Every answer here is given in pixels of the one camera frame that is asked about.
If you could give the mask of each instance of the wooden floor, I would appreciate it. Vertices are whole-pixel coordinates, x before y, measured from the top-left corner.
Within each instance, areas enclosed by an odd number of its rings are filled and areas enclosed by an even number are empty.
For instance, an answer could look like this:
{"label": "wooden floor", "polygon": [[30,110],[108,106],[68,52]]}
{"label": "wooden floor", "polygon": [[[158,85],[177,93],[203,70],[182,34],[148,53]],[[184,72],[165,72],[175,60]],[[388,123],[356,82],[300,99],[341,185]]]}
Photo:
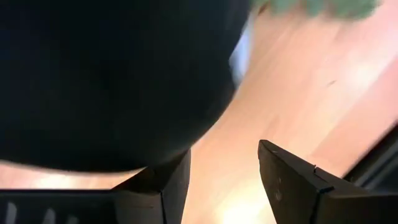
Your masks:
{"label": "wooden floor", "polygon": [[[234,101],[194,146],[183,223],[274,223],[259,176],[268,139],[343,175],[398,120],[398,1],[363,22],[301,12],[255,24]],[[110,188],[135,172],[88,175],[0,165],[2,188]]]}

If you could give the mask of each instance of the green object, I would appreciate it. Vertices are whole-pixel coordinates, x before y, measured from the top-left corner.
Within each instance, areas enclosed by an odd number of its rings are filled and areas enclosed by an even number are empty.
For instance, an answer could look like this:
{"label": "green object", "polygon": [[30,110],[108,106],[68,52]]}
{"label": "green object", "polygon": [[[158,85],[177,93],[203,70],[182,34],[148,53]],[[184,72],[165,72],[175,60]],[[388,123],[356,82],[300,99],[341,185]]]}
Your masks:
{"label": "green object", "polygon": [[[253,0],[255,6],[270,5],[274,13],[283,13],[301,0]],[[330,5],[333,15],[344,19],[363,19],[370,16],[379,5],[379,0],[304,0],[309,16],[317,16]]]}
{"label": "green object", "polygon": [[272,12],[282,13],[288,11],[293,5],[297,3],[297,0],[270,0]]}
{"label": "green object", "polygon": [[309,16],[317,16],[324,7],[324,0],[305,0],[307,14]]}

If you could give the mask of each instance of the hardwood floor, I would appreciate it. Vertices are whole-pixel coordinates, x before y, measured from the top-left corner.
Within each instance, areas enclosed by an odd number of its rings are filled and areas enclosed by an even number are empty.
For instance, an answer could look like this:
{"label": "hardwood floor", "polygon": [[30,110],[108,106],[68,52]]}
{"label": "hardwood floor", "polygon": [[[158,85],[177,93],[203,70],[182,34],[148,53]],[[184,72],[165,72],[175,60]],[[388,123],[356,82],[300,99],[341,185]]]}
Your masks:
{"label": "hardwood floor", "polygon": [[[343,175],[398,120],[398,1],[342,22],[301,12],[257,17],[251,67],[192,151],[183,223],[274,223],[259,176],[268,139]],[[110,188],[126,174],[72,174],[4,163],[1,188]]]}

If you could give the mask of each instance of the black cloth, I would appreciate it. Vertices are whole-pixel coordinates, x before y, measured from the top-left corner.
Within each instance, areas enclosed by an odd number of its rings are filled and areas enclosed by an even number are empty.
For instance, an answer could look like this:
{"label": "black cloth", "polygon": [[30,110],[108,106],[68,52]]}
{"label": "black cloth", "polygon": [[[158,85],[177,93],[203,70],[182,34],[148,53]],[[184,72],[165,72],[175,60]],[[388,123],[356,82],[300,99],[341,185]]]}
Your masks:
{"label": "black cloth", "polygon": [[230,102],[248,13],[248,0],[0,2],[0,159],[96,172],[171,160]]}

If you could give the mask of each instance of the black fabric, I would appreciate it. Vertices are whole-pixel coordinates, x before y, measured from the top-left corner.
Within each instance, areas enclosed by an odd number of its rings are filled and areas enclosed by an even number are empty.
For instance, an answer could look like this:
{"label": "black fabric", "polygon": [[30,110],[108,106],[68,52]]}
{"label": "black fabric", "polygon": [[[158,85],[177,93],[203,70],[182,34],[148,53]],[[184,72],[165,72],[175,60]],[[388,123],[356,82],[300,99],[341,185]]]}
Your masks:
{"label": "black fabric", "polygon": [[248,0],[0,2],[0,159],[81,171],[159,164],[234,93]]}

